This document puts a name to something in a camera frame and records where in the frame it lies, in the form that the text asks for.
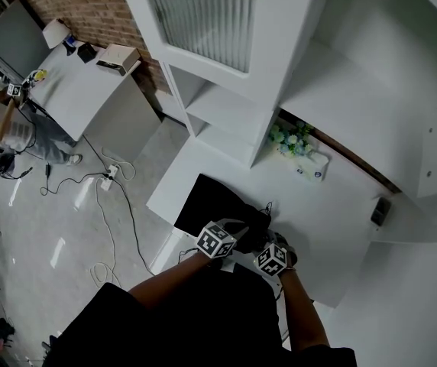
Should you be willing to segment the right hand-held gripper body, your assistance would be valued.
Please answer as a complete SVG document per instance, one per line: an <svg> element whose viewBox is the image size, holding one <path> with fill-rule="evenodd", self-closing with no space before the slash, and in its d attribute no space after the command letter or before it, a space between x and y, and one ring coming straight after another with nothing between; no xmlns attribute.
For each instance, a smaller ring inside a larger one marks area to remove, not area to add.
<svg viewBox="0 0 437 367"><path fill-rule="evenodd" d="M265 248L254 260L259 272L271 278L285 270L293 270L297 262L294 247L278 232L268 232Z"/></svg>

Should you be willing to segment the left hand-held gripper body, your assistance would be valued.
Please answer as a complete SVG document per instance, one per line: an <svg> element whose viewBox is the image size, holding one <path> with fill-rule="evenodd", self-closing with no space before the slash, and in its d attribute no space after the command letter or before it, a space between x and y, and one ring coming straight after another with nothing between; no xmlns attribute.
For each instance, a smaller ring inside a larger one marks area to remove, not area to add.
<svg viewBox="0 0 437 367"><path fill-rule="evenodd" d="M237 239L215 222L209 222L200 232L196 247L209 258L224 258L235 247Z"/></svg>

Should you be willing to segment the black cloth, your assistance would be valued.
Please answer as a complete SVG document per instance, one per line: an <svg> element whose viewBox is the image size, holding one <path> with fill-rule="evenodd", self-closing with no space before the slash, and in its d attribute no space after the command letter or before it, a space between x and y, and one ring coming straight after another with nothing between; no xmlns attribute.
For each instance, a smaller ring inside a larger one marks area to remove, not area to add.
<svg viewBox="0 0 437 367"><path fill-rule="evenodd" d="M236 249L247 254L264 250L271 222L267 209L256 209L221 182L200 174L191 189L174 226L198 236L209 223L220 219L241 220L251 233L251 249ZM224 229L234 236L240 229Z"/></svg>

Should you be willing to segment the person's left forearm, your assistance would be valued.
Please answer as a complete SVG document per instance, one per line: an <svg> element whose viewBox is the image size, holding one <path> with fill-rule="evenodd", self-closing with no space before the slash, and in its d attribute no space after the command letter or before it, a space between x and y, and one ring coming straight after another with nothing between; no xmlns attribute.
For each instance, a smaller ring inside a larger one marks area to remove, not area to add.
<svg viewBox="0 0 437 367"><path fill-rule="evenodd" d="M210 257L197 252L172 268L137 284L128 293L145 308L153 309L211 262Z"/></svg>

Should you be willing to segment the person's right forearm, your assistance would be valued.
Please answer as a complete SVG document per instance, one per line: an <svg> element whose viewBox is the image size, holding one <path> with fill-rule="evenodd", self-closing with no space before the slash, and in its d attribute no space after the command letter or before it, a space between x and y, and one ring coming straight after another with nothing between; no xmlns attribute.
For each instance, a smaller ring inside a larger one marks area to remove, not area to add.
<svg viewBox="0 0 437 367"><path fill-rule="evenodd" d="M291 350L299 353L312 346L329 346L322 321L296 270L285 268L279 279L283 287Z"/></svg>

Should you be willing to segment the white desk with drawers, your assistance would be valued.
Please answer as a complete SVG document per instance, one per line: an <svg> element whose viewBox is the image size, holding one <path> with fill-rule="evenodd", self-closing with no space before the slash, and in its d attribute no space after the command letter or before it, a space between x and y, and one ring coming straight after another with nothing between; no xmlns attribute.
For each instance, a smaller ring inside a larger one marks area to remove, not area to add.
<svg viewBox="0 0 437 367"><path fill-rule="evenodd" d="M273 230L295 248L310 297L335 307L349 288L371 242L437 243L437 226L403 194L390 197L387 220L370 220L377 198L388 191L346 158L321 145L329 158L324 180L300 176L291 159L271 144L244 168L195 138L186 141L147 201L175 223L197 177L209 176L257 208L272 205Z"/></svg>

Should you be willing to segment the person's black shirt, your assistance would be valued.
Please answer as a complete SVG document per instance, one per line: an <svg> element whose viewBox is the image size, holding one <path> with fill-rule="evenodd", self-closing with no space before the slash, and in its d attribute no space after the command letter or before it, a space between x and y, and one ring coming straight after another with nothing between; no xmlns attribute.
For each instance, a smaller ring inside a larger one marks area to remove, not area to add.
<svg viewBox="0 0 437 367"><path fill-rule="evenodd" d="M43 367L357 367L354 351L283 347L271 286L207 268L155 308L104 285L55 340Z"/></svg>

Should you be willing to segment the white tissue pack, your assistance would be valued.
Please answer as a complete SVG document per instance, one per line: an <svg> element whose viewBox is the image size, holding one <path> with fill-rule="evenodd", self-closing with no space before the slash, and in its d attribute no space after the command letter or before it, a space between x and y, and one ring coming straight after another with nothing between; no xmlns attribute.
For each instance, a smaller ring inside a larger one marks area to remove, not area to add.
<svg viewBox="0 0 437 367"><path fill-rule="evenodd" d="M303 155L296 159L296 172L312 182L320 183L325 178L329 158L319 152Z"/></svg>

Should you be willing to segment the cream pot of daisy flowers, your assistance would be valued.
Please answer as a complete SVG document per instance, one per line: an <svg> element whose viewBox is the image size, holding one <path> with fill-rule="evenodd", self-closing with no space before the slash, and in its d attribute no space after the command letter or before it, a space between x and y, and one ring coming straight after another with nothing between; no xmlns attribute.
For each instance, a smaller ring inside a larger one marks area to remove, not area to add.
<svg viewBox="0 0 437 367"><path fill-rule="evenodd" d="M309 136L312 126L305 122L297 122L293 128L273 124L268 138L283 156L296 158L310 156L314 147L310 144Z"/></svg>

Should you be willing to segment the small grey device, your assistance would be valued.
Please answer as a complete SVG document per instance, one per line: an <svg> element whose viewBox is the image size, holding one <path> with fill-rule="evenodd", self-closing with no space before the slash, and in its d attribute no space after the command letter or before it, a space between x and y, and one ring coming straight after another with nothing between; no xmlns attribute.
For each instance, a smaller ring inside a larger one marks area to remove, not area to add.
<svg viewBox="0 0 437 367"><path fill-rule="evenodd" d="M387 198L378 197L371 213L370 221L378 227L382 226L390 212L391 206L391 202Z"/></svg>

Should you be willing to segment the white cabinet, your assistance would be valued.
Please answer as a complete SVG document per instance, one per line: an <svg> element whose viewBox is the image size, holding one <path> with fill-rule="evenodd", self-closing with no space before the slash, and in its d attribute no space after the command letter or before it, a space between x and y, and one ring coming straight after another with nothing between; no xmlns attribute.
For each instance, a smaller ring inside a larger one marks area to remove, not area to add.
<svg viewBox="0 0 437 367"><path fill-rule="evenodd" d="M437 244L371 243L326 331L359 367L437 367Z"/></svg>

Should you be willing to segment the white shelf hutch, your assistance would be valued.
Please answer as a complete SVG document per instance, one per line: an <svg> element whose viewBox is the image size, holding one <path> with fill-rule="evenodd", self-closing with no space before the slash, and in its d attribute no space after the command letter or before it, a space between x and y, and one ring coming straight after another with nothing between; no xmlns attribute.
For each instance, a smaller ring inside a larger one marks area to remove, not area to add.
<svg viewBox="0 0 437 367"><path fill-rule="evenodd" d="M254 164L288 112L437 195L437 0L126 0L189 133Z"/></svg>

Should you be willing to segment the white side table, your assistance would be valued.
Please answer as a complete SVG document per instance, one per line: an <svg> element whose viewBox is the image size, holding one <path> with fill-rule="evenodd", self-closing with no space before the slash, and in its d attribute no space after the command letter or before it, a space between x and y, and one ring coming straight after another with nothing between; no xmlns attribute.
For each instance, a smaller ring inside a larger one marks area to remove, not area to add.
<svg viewBox="0 0 437 367"><path fill-rule="evenodd" d="M105 50L83 63L60 45L40 65L46 78L31 98L78 141L86 136L125 161L133 162L160 126L160 120L131 73L110 73L96 65Z"/></svg>

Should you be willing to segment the beige box device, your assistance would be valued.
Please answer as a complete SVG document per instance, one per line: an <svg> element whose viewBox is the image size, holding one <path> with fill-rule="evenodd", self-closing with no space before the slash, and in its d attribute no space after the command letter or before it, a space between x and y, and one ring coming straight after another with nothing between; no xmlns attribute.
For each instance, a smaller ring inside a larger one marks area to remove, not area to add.
<svg viewBox="0 0 437 367"><path fill-rule="evenodd" d="M95 64L102 70L125 76L140 59L136 48L110 44Z"/></svg>

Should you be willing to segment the small black box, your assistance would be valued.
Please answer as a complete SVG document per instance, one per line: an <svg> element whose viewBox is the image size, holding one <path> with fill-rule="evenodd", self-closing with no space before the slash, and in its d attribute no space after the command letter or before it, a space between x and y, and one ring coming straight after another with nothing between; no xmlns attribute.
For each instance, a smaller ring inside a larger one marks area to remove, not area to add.
<svg viewBox="0 0 437 367"><path fill-rule="evenodd" d="M96 57L97 50L89 42L85 42L78 46L77 55L83 63L88 63Z"/></svg>

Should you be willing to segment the white shade table lamp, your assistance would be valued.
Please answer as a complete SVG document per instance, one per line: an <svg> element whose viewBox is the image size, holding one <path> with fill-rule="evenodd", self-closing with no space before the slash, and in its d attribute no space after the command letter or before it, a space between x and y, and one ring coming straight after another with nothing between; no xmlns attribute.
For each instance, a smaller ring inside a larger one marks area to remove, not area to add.
<svg viewBox="0 0 437 367"><path fill-rule="evenodd" d="M73 44L69 42L69 39L72 37L72 32L61 19L53 19L43 29L42 34L47 46L51 50L62 44L66 49L67 56L72 55L76 51Z"/></svg>

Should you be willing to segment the grey board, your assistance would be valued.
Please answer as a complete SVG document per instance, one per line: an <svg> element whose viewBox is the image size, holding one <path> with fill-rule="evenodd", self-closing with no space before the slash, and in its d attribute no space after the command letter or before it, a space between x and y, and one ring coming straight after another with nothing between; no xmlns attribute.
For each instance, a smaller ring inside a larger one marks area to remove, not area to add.
<svg viewBox="0 0 437 367"><path fill-rule="evenodd" d="M50 54L42 28L25 5L16 0L0 15L0 71L22 83Z"/></svg>

